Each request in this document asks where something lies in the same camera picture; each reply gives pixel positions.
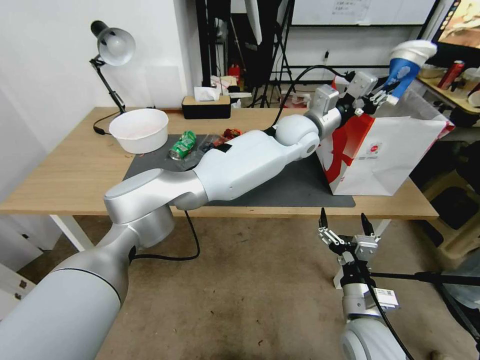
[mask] concrete floor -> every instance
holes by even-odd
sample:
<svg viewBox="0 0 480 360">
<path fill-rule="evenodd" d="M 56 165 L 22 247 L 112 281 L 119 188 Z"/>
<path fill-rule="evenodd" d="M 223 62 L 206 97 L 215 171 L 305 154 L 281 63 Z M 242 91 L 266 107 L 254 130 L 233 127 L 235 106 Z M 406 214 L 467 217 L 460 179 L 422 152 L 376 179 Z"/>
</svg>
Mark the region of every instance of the concrete floor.
<svg viewBox="0 0 480 360">
<path fill-rule="evenodd" d="M 98 242 L 107 217 L 77 218 Z M 97 360 L 342 359 L 342 292 L 332 278 L 336 256 L 318 240 L 314 219 L 193 218 L 199 258 L 175 263 L 138 259 L 130 287 Z M 329 221 L 339 234 L 361 231 L 360 219 Z M 374 271 L 436 270 L 432 247 L 413 223 L 393 221 L 383 233 Z M 195 251 L 188 223 L 148 252 Z M 20 273 L 37 282 L 75 252 L 62 237 Z M 432 286 L 379 279 L 401 308 L 388 314 L 415 359 L 432 350 L 478 359 L 475 343 L 451 317 Z"/>
</svg>

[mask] shopping bag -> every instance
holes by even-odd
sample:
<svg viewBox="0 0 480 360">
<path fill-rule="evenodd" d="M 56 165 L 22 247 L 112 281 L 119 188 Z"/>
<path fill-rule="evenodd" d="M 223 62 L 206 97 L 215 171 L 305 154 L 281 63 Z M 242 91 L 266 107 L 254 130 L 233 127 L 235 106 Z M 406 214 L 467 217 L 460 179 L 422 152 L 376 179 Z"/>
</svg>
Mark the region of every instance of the shopping bag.
<svg viewBox="0 0 480 360">
<path fill-rule="evenodd" d="M 413 90 L 395 105 L 352 117 L 316 154 L 334 195 L 395 194 L 434 142 L 454 125 Z"/>
</svg>

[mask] desk lamp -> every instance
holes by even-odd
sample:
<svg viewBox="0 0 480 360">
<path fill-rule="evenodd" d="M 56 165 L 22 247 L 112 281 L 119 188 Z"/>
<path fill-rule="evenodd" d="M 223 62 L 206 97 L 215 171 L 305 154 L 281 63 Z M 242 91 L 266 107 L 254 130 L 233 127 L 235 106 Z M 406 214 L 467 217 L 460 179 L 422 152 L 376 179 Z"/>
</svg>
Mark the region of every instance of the desk lamp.
<svg viewBox="0 0 480 360">
<path fill-rule="evenodd" d="M 90 29 L 97 38 L 96 44 L 98 47 L 98 55 L 90 60 L 90 64 L 95 68 L 96 73 L 107 88 L 108 94 L 118 106 L 120 114 L 123 114 L 125 113 L 125 103 L 105 80 L 101 67 L 105 64 L 120 66 L 128 63 L 135 52 L 135 40 L 125 30 L 108 27 L 107 24 L 99 20 L 92 22 Z"/>
</svg>

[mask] black mat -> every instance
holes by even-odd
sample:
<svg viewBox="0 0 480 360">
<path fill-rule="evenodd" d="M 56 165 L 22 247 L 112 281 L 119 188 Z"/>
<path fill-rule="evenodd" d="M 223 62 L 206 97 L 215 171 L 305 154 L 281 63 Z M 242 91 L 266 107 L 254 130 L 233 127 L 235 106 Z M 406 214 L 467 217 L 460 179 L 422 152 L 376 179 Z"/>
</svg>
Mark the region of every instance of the black mat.
<svg viewBox="0 0 480 360">
<path fill-rule="evenodd" d="M 197 135 L 197 144 L 204 136 Z M 123 179 L 155 168 L 182 171 L 179 163 L 168 157 L 169 149 L 178 138 L 179 135 L 168 135 L 166 144 L 160 149 L 136 155 Z M 208 205 L 353 208 L 355 201 L 351 196 L 332 195 L 319 159 L 312 155 L 288 164 L 280 174 L 235 200 L 212 201 Z"/>
</svg>

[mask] lamp shade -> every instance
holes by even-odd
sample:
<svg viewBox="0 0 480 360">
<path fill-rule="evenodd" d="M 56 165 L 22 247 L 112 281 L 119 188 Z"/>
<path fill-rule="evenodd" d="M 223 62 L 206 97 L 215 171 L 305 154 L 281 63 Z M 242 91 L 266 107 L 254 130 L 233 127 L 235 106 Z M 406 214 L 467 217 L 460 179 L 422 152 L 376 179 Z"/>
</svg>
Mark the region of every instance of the lamp shade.
<svg viewBox="0 0 480 360">
<path fill-rule="evenodd" d="M 90 29 L 97 38 L 98 53 L 104 62 L 119 66 L 130 61 L 135 52 L 132 35 L 117 27 L 108 27 L 100 20 L 92 22 Z"/>
</svg>

